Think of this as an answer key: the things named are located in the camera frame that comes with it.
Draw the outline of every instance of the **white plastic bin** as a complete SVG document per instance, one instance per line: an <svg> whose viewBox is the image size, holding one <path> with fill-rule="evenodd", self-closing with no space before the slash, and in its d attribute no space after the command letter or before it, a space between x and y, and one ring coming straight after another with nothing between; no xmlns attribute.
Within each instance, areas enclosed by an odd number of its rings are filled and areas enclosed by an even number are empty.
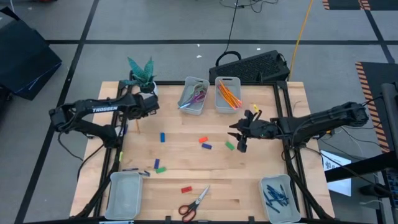
<svg viewBox="0 0 398 224"><path fill-rule="evenodd" d="M270 185L279 192L281 191L281 185L284 188L286 197L289 199L289 204L287 206L281 206L277 202L272 203L272 206L278 209L280 213L277 213L275 210L266 205L267 199L265 198L263 192L268 193L267 185ZM259 188L262 198L262 206L264 207L264 213L268 216L268 219L272 224L295 223L300 221L301 214L299 211L297 211L292 189L290 188L290 177L288 175L282 174L273 177L264 177L259 182Z"/></svg>
<svg viewBox="0 0 398 224"><path fill-rule="evenodd" d="M210 83L207 80L203 80L201 78L195 78L195 77L187 77L185 79L184 90L182 91L181 98L177 103L178 106L182 106L181 105L182 103L189 100L190 94L193 91L193 87L199 83L204 84L204 86L207 90L209 89ZM193 103L185 108L181 108L180 111L182 111L184 113L188 113L188 114L193 114L193 115L201 115L201 112L203 111L203 106L205 105L207 93L208 93L208 91L206 92L205 100L203 100L200 103Z"/></svg>
<svg viewBox="0 0 398 224"><path fill-rule="evenodd" d="M232 107L224 100L220 90L217 88L220 85L220 80L224 86L228 88L234 96L241 99L241 80L237 77L217 77L215 80L216 88L216 109L219 113L237 113L239 109L232 109Z"/></svg>
<svg viewBox="0 0 398 224"><path fill-rule="evenodd" d="M137 172L111 174L109 203L105 211L108 220L132 220L141 211L142 177Z"/></svg>

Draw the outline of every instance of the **yellow cable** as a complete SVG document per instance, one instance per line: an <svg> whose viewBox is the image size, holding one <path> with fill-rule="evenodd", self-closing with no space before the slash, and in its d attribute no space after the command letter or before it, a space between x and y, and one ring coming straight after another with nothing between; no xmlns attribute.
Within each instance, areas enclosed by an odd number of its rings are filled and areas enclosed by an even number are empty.
<svg viewBox="0 0 398 224"><path fill-rule="evenodd" d="M291 81L292 76L293 76L294 58L296 57L297 48L299 47L301 35L303 34L305 24L307 23L308 15L310 14L310 11L311 11L312 3L313 3L313 0L310 1L310 5L308 6L308 9L307 9L307 14L305 15L304 22L303 22L303 24L301 25L300 35L298 35L298 39L297 39L297 42L296 42L296 46L294 47L292 63L290 64L290 73L289 73L288 81Z"/></svg>

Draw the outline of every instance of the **potted plant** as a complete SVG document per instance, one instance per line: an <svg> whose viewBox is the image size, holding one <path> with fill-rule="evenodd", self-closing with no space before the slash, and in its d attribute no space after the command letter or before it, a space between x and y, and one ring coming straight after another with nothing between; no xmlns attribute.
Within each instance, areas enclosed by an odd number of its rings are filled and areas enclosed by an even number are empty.
<svg viewBox="0 0 398 224"><path fill-rule="evenodd" d="M130 77L133 85L138 85L142 93L158 94L156 83L154 82L154 61L152 58L146 63L144 69L131 58L127 58L131 67Z"/></svg>

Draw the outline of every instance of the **red block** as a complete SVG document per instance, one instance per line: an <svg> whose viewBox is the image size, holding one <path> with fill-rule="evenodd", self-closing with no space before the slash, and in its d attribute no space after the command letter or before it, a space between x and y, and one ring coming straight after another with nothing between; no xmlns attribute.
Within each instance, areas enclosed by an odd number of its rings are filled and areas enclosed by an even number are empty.
<svg viewBox="0 0 398 224"><path fill-rule="evenodd" d="M192 187L191 187L191 186L189 186L189 187L184 187L184 188L181 189L181 193L189 192L189 191L191 191L191 190L192 190Z"/></svg>
<svg viewBox="0 0 398 224"><path fill-rule="evenodd" d="M207 141L207 140L208 140L207 137L203 137L203 138L199 139L199 142L200 142L200 143L204 143L204 142Z"/></svg>

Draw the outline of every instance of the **scissors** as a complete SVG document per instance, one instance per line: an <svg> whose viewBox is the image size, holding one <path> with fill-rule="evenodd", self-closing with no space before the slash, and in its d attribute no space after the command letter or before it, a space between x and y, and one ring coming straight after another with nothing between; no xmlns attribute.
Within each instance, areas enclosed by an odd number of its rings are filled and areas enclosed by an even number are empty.
<svg viewBox="0 0 398 224"><path fill-rule="evenodd" d="M178 212L180 215L183 215L182 221L187 223L193 220L195 216L197 215L197 208L200 204L200 202L203 200L205 195L207 194L207 191L209 191L210 186L207 186L205 190L199 195L198 199L196 199L192 204L190 205L182 205L179 209Z"/></svg>
<svg viewBox="0 0 398 224"><path fill-rule="evenodd" d="M184 103L182 103L182 105L179 107L179 109L185 108L193 103L203 102L206 98L206 92L207 92L207 89L205 88L205 86L203 84L201 84L201 83L196 84L193 87L193 91L192 91L189 99L187 101L185 101Z"/></svg>

